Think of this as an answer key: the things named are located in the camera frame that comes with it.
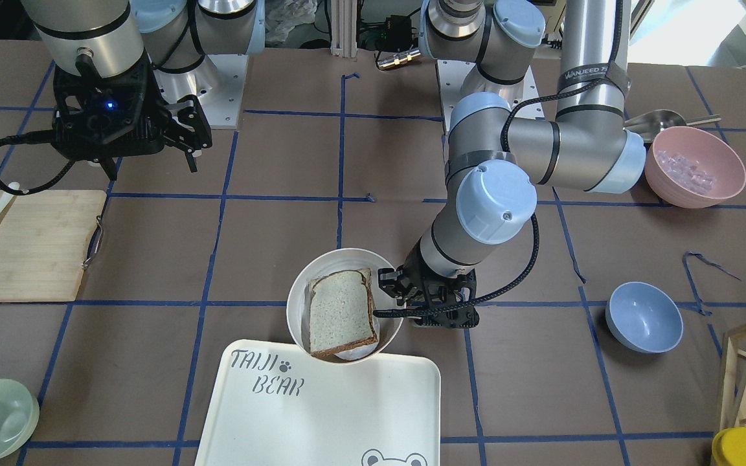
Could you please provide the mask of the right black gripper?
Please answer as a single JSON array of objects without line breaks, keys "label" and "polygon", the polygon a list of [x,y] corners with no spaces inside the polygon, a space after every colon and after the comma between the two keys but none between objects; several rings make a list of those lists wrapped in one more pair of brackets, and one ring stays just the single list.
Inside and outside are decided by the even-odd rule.
[{"label": "right black gripper", "polygon": [[110,182],[118,177],[115,157],[153,155],[166,146],[183,151],[190,172],[198,172],[196,151],[213,142],[197,96],[166,102],[145,55],[112,77],[97,77],[90,59],[78,63],[87,71],[85,78],[54,68],[51,146],[56,151],[74,161],[100,161]]}]

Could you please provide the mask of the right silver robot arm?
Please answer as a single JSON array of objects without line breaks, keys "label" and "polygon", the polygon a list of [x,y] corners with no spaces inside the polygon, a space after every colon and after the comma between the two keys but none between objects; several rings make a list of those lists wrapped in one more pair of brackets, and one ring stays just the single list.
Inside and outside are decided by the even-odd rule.
[{"label": "right silver robot arm", "polygon": [[196,157],[213,145],[207,107],[224,98],[213,55],[246,56],[266,45],[264,1],[24,1],[54,61],[49,144],[98,165],[110,180],[119,157],[163,148]]}]

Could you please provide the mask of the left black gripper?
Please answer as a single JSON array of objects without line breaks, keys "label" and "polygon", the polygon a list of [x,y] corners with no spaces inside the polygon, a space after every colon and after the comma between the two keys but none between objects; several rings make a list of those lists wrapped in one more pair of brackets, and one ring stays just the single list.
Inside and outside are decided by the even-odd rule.
[{"label": "left black gripper", "polygon": [[378,287],[396,299],[395,309],[379,307],[379,318],[408,318],[420,327],[470,329],[479,313],[467,295],[476,292],[475,272],[454,278],[432,271],[419,250],[412,250],[400,267],[378,269]]}]

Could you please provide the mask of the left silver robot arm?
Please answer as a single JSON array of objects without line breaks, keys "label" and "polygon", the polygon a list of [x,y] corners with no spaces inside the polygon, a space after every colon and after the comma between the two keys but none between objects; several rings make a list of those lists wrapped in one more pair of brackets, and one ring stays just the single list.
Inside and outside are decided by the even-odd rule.
[{"label": "left silver robot arm", "polygon": [[569,1],[556,92],[512,103],[547,23],[528,1],[425,1],[418,49],[470,61],[473,91],[447,125],[447,203],[379,288],[396,299],[377,318],[467,329],[476,306],[514,289],[539,253],[536,186],[622,194],[646,162],[624,109],[631,3]]}]

